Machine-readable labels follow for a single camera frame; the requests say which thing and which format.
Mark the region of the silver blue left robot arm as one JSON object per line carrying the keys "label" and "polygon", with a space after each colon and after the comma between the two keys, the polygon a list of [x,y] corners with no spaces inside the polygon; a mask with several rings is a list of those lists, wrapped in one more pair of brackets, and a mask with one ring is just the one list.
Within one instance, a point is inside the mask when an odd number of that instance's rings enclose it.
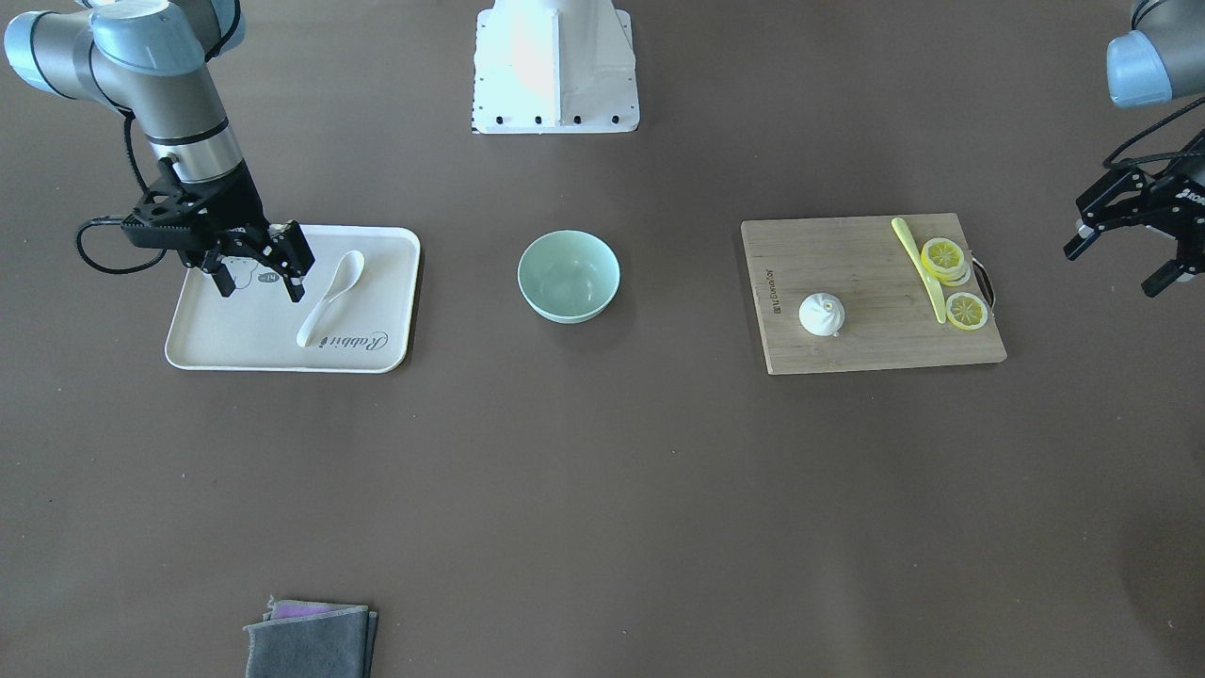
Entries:
{"label": "silver blue left robot arm", "polygon": [[1204,263],[1204,134],[1182,149],[1124,158],[1123,152],[1154,130],[1203,105],[1204,8],[1200,1],[1136,1],[1131,29],[1113,39],[1106,51],[1112,104],[1139,107],[1193,96],[1193,102],[1157,120],[1111,152],[1106,172],[1076,199],[1077,232],[1064,246],[1075,261],[1103,232],[1144,226],[1178,244],[1175,257],[1142,282],[1156,297],[1172,283],[1203,275]]}

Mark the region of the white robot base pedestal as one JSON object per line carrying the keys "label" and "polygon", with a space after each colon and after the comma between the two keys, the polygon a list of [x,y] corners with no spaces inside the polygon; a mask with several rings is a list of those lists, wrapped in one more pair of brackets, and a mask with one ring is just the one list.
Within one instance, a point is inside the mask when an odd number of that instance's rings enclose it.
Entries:
{"label": "white robot base pedestal", "polygon": [[637,130],[629,12],[611,1],[495,1],[474,26],[474,132]]}

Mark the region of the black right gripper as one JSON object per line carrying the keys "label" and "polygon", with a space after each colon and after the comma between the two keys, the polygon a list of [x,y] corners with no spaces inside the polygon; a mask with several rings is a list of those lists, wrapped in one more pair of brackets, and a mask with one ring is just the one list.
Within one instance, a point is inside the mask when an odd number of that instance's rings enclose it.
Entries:
{"label": "black right gripper", "polygon": [[241,160],[216,179],[186,182],[175,160],[155,163],[160,177],[142,194],[120,226],[137,248],[177,250],[202,266],[222,297],[236,289],[227,257],[252,258],[280,275],[293,303],[305,296],[304,279],[315,265],[300,223],[274,224],[274,244],[259,191]]}

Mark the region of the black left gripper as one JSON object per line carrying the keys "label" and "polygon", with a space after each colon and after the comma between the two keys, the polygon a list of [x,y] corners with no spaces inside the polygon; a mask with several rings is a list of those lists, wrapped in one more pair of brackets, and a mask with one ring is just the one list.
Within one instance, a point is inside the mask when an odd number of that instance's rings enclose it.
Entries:
{"label": "black left gripper", "polygon": [[[1203,132],[1156,173],[1136,164],[1107,170],[1075,204],[1078,220],[1076,235],[1064,244],[1068,261],[1076,261],[1103,232],[1123,226],[1150,226],[1178,241],[1201,241]],[[1141,289],[1157,297],[1172,283],[1193,281],[1203,267],[1203,257],[1170,259],[1141,283]]]}

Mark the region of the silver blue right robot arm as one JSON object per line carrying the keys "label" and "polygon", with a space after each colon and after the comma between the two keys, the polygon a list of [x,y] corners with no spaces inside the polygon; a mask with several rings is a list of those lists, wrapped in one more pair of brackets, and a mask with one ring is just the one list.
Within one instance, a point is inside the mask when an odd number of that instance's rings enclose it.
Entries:
{"label": "silver blue right robot arm", "polygon": [[139,123],[155,155],[128,216],[106,216],[135,248],[178,254],[186,267],[235,291],[230,258],[280,275],[304,297],[315,257],[301,226],[272,223],[249,175],[208,63],[243,39],[237,1],[83,1],[78,11],[28,11],[6,26],[14,73],[34,89],[120,113]]}

